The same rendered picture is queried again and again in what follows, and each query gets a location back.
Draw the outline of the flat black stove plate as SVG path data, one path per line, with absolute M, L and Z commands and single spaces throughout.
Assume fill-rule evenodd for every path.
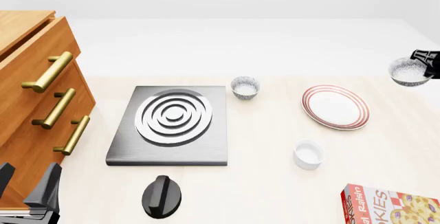
M 224 86 L 137 86 L 108 166 L 227 166 Z

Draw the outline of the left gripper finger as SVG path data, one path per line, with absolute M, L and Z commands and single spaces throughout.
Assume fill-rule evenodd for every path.
M 61 172 L 62 168 L 59 164 L 51 163 L 37 186 L 23 200 L 23 203 L 30 208 L 44 208 L 59 213 L 58 189 Z
M 15 167 L 7 162 L 0 165 L 0 198 L 2 197 L 7 185 L 9 184 L 14 174 L 14 171 Z

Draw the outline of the patterned black bowl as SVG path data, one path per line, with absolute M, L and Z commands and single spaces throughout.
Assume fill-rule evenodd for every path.
M 405 87 L 416 87 L 432 79 L 433 75 L 426 75 L 426 70 L 427 65 L 420 60 L 413 60 L 409 57 L 398 58 L 388 67 L 391 79 Z
M 240 100 L 251 100 L 261 89 L 259 81 L 248 76 L 236 77 L 230 83 L 230 87 L 233 94 Z

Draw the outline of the wooden cabinet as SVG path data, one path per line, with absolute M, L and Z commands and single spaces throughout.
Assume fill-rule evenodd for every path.
M 2 66 L 1 63 L 7 63 L 6 58 L 10 54 L 18 50 L 55 18 L 60 17 L 56 17 L 54 11 L 0 10 L 0 67 Z M 76 58 L 73 58 L 65 69 L 71 63 L 76 63 Z M 56 77 L 53 83 L 59 79 L 63 71 Z

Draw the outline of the round black stove knob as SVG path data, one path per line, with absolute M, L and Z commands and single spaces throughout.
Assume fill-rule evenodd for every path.
M 179 185 L 166 175 L 158 176 L 142 195 L 142 207 L 153 219 L 165 219 L 173 215 L 181 202 L 182 192 Z

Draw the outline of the small white ramekin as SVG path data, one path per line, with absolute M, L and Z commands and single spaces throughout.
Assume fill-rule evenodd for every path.
M 303 170 L 316 170 L 324 160 L 324 152 L 314 141 L 302 139 L 294 147 L 293 159 Z

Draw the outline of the wooden drawer with gap above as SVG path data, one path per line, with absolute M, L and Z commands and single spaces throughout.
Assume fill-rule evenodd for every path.
M 65 17 L 55 18 L 1 63 L 0 67 L 0 146 L 12 137 L 47 93 L 21 87 L 37 81 L 51 66 L 49 56 L 71 52 L 79 46 Z

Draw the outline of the red printed cookies box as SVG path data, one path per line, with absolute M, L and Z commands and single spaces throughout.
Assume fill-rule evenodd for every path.
M 355 184 L 340 196 L 345 224 L 440 224 L 437 199 Z

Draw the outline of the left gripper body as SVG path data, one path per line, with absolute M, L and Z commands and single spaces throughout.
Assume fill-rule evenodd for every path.
M 0 224 L 57 224 L 59 214 L 47 209 L 0 210 Z

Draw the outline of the white plate with red rings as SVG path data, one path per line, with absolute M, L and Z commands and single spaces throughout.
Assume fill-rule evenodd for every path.
M 371 110 L 363 98 L 336 85 L 308 88 L 302 94 L 301 105 L 310 118 L 340 131 L 362 128 L 371 117 Z

